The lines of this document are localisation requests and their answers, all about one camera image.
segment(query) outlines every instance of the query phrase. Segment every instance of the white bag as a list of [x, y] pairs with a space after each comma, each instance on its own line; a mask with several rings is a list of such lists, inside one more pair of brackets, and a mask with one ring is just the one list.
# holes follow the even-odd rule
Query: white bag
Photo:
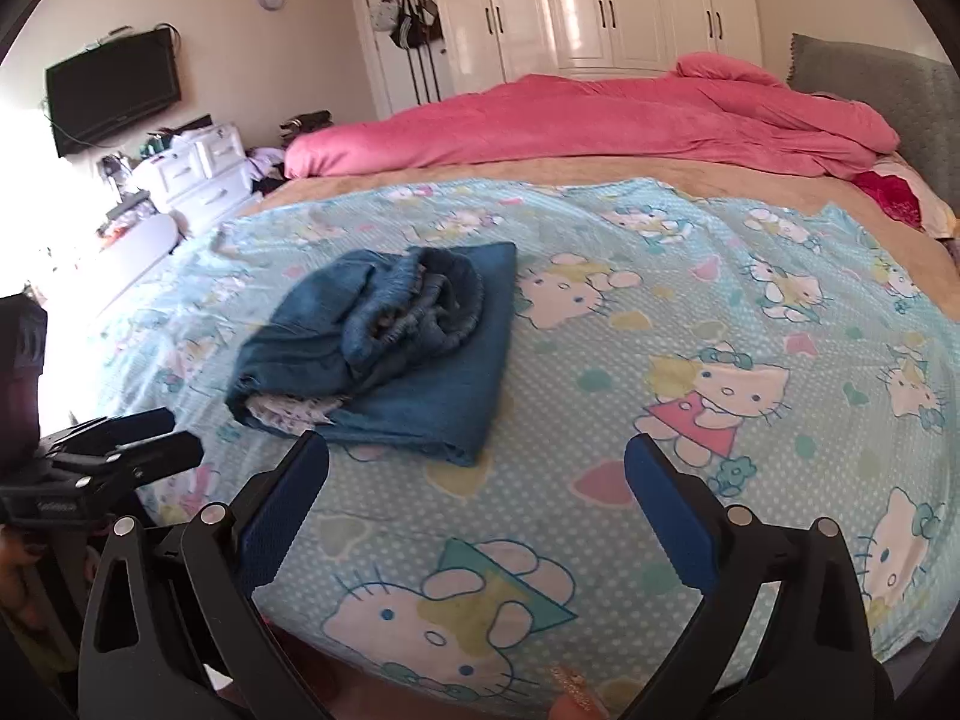
[[400, 0], [381, 0], [371, 14], [374, 32], [393, 32], [400, 19]]

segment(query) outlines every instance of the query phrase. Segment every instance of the television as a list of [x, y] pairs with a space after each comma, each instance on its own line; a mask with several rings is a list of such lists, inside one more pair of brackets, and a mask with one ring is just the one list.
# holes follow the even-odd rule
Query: television
[[56, 154], [76, 154], [181, 99], [168, 28], [119, 38], [47, 70]]

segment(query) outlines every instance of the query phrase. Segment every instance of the polka dot blanket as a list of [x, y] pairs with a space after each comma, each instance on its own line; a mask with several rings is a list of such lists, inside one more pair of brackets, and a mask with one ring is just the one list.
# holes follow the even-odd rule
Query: polka dot blanket
[[620, 709], [700, 600], [625, 484], [640, 430], [766, 522], [834, 517], [877, 656], [939, 635], [960, 594], [957, 331], [835, 207], [803, 217], [652, 179], [464, 180], [232, 220], [102, 317], [91, 415], [167, 406], [202, 438], [198, 469], [142, 491], [160, 520], [183, 521], [290, 445], [234, 422], [223, 399], [237, 348], [304, 274], [354, 248], [494, 241], [517, 244], [520, 272], [479, 463], [331, 447], [328, 483], [256, 595], [263, 613], [440, 700], [541, 718], [563, 664]]

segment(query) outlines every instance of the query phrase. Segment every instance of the pink dress print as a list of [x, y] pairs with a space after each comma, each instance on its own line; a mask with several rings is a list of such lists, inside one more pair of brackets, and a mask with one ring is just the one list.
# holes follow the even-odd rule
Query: pink dress print
[[669, 425], [685, 439], [699, 443], [715, 455], [728, 458], [733, 449], [733, 439], [736, 437], [736, 427], [704, 428], [694, 420], [702, 415], [707, 407], [699, 392], [693, 391], [685, 397], [647, 406], [649, 413]]

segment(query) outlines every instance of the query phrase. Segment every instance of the blue gripper pad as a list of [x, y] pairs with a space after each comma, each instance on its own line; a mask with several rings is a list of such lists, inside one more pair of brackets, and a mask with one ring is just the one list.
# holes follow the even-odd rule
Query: blue gripper pad
[[317, 499], [330, 468], [326, 442], [316, 433], [304, 433], [294, 446], [299, 452], [284, 459], [277, 468], [281, 475], [272, 480], [274, 487], [243, 529], [238, 544], [238, 569], [234, 575], [238, 589], [251, 597], [257, 587], [270, 584]]
[[718, 577], [719, 529], [712, 517], [722, 516], [723, 507], [698, 477], [678, 473], [651, 437], [633, 437], [623, 463], [627, 484], [680, 581], [708, 594]]

